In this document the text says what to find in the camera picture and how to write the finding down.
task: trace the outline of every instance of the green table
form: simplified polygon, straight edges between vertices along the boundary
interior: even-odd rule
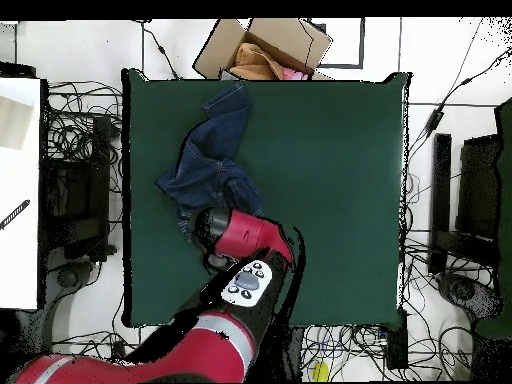
[[[155,181],[175,166],[187,132],[206,119],[203,102],[234,82],[145,81],[134,70],[127,76],[127,324],[161,324],[209,277],[177,228],[172,199]],[[397,320],[407,81],[407,74],[396,74],[378,84],[244,82],[252,110],[235,161],[261,191],[265,215],[290,236],[298,227],[306,243],[292,325]]]
[[[503,142],[497,163],[501,185],[498,287],[503,311],[497,318],[478,322],[476,331],[488,338],[512,338],[512,99],[497,107],[495,112],[498,135]]]

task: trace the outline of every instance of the cardboard box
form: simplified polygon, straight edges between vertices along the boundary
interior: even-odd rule
[[[206,79],[219,79],[234,63],[240,44],[252,43],[279,64],[306,72],[310,79],[331,79],[316,67],[332,39],[302,19],[254,18],[247,30],[236,19],[219,19],[192,67]]]

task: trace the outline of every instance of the denim jacket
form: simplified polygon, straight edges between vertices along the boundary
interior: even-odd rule
[[[176,168],[156,181],[176,202],[178,226],[189,241],[188,219],[197,209],[214,206],[263,215],[258,190],[232,160],[249,119],[247,91],[236,83],[202,109],[209,119],[189,132]]]

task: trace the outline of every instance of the white floor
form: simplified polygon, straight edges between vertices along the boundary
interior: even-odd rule
[[[336,29],[336,25],[354,28],[350,20],[338,19],[327,25],[327,32],[342,34],[346,40],[336,40],[339,49],[339,62],[347,63],[353,59],[356,37],[349,37],[349,31]],[[396,71],[412,72],[409,106],[409,137],[416,139],[436,103],[441,102],[459,72],[460,66],[479,25],[480,18],[367,18],[364,45],[363,69],[321,69],[321,72],[339,80],[382,81]],[[184,78],[199,78],[192,69],[192,63],[206,41],[215,20],[155,20],[146,27],[154,32],[159,43],[165,48],[177,73]],[[121,89],[120,70],[122,68],[143,69],[149,79],[172,78],[168,64],[161,55],[151,36],[143,36],[139,24],[131,21],[67,21],[67,22],[21,22],[17,30],[17,43],[14,42],[14,29],[0,25],[0,61],[14,61],[33,65],[38,77],[50,82],[61,81],[99,81]],[[500,25],[490,19],[484,19],[466,59],[458,82],[483,71],[496,56],[510,47],[508,37]],[[336,58],[330,54],[329,63]],[[512,79],[510,78],[510,60],[503,61],[499,67],[490,70],[470,84],[458,89],[450,97],[444,109],[445,116],[437,132],[452,135],[452,175],[459,171],[460,148],[465,139],[493,134],[496,132],[493,107],[512,96]],[[84,84],[91,89],[93,83]],[[95,98],[97,105],[108,107],[112,98]],[[429,139],[414,157],[410,165],[412,174],[419,178],[420,190],[430,185],[431,140]],[[415,178],[414,192],[418,180]],[[452,180],[452,217],[455,222],[458,180]],[[111,194],[111,220],[117,220],[121,211],[119,195]],[[428,229],[428,211],[430,196],[426,190],[419,197],[419,202],[412,205],[414,229]],[[411,233],[410,238],[425,243],[426,233]],[[65,299],[58,307],[54,325],[54,340],[63,340],[98,331],[112,331],[112,318],[119,308],[123,292],[122,267],[122,230],[118,225],[110,234],[110,243],[116,245],[119,252],[103,264],[99,280],[94,285],[82,289],[76,295]],[[426,275],[421,263],[419,272]],[[410,303],[421,312],[427,320],[434,339],[444,329],[453,325],[468,326],[467,319],[460,309],[445,302],[439,294],[418,279],[418,286],[412,287]],[[409,317],[410,362],[428,359],[433,356],[434,346],[431,342],[415,343],[415,340],[427,337],[427,327],[413,308],[406,309],[414,315]],[[114,320],[115,330],[129,343],[137,344],[153,330],[144,328],[124,328],[120,322],[119,311]],[[339,346],[337,336],[339,329],[333,331],[333,338],[325,337],[325,329],[312,329],[304,344],[314,348],[305,351],[305,360],[315,354],[323,341],[326,352],[321,352],[324,362],[335,371],[343,370],[344,381],[381,380],[384,377],[375,363],[363,355],[349,362],[346,356],[333,358],[329,347]],[[70,343],[55,346],[55,351],[80,352],[89,339],[100,341],[103,335],[93,337],[75,337]],[[451,331],[443,338],[443,343],[452,352],[462,350],[471,352],[471,339],[461,331]],[[100,354],[109,355],[105,340],[100,347]],[[382,360],[377,364],[382,367]],[[439,358],[434,356],[422,365],[439,367]],[[433,369],[415,367],[422,379],[436,379],[438,372]],[[413,371],[407,371],[408,378],[416,378]],[[457,368],[453,378],[467,378],[464,370]],[[390,372],[387,378],[397,377]],[[311,372],[304,375],[304,380],[311,380]],[[334,378],[341,381],[341,373]]]

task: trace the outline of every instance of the control buttons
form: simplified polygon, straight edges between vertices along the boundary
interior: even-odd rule
[[[258,279],[249,272],[242,272],[237,275],[235,284],[247,290],[258,290],[260,282]]]

